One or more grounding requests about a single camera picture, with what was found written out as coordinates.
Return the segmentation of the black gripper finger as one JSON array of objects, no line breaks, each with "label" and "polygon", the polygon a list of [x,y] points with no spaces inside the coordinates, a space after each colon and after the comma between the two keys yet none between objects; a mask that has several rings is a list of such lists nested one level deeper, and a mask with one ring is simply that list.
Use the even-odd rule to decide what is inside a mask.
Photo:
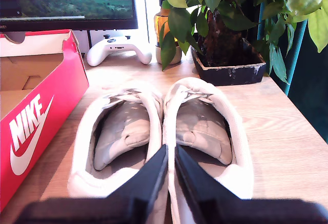
[{"label": "black gripper finger", "polygon": [[212,178],[180,145],[175,149],[175,163],[188,203],[219,203],[232,199],[232,192]]},{"label": "black gripper finger", "polygon": [[111,193],[111,203],[120,200],[153,203],[163,184],[168,164],[168,149],[162,145],[150,160],[126,183]]}]

